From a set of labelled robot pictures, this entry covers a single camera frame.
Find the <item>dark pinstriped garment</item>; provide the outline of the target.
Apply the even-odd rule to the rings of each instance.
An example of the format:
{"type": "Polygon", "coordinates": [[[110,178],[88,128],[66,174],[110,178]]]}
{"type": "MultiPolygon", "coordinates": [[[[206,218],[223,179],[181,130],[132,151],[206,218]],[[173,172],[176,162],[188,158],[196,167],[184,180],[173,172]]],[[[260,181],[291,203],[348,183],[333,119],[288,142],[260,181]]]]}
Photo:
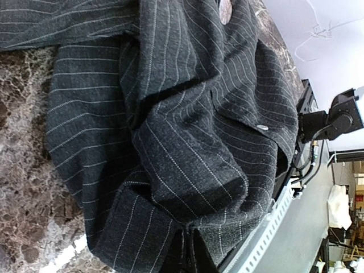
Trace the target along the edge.
{"type": "Polygon", "coordinates": [[[118,272],[216,272],[295,152],[296,102],[249,1],[2,1],[1,51],[58,46],[52,161],[118,272]]]}

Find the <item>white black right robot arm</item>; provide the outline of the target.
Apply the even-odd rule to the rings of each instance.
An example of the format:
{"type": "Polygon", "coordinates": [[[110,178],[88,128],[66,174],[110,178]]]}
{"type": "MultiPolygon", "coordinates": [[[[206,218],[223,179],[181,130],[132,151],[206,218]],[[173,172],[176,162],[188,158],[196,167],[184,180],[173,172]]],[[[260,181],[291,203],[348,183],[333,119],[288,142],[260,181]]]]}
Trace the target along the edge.
{"type": "Polygon", "coordinates": [[[315,101],[311,83],[302,81],[304,93],[297,104],[299,130],[296,140],[296,152],[292,160],[298,166],[304,149],[312,140],[335,140],[342,134],[363,129],[363,118],[359,112],[357,101],[359,96],[351,88],[336,95],[329,111],[315,110],[315,101]]]}

